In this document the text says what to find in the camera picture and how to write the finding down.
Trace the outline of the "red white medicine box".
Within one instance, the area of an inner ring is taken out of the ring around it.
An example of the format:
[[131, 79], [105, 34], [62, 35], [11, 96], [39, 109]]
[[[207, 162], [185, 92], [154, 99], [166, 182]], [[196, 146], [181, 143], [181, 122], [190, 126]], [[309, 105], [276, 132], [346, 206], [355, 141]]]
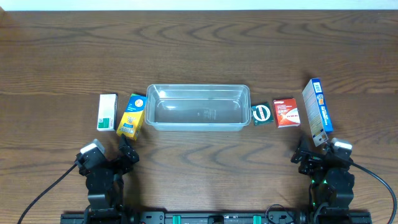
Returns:
[[294, 98], [274, 100], [276, 125], [278, 128], [300, 126], [300, 116]]

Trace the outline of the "blue Kool Fever box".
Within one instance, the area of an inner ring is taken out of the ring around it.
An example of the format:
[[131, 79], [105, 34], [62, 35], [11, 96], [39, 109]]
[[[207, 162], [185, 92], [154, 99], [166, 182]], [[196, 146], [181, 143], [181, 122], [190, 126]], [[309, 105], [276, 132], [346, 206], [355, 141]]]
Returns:
[[311, 136], [315, 146], [327, 142], [334, 131], [319, 78], [312, 78], [302, 91]]

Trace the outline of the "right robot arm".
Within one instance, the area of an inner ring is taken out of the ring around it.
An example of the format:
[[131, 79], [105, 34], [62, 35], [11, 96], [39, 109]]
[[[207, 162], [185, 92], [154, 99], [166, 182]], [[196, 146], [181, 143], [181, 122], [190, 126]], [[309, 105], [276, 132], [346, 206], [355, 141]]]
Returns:
[[300, 164], [298, 172], [311, 179], [309, 220], [321, 223], [347, 217], [353, 200], [354, 175], [349, 173], [352, 144], [333, 138], [323, 145], [323, 154], [311, 150], [307, 137], [300, 138], [291, 162]]

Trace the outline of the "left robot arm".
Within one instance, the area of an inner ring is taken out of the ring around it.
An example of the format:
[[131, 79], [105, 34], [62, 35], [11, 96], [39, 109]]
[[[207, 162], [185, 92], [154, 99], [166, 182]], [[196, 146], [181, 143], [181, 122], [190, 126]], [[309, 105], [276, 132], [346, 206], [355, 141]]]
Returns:
[[109, 160], [103, 145], [94, 139], [76, 156], [79, 174], [86, 177], [92, 219], [123, 220], [128, 217], [124, 207], [123, 175], [133, 170], [139, 155], [124, 134], [120, 137], [118, 151], [119, 155]]

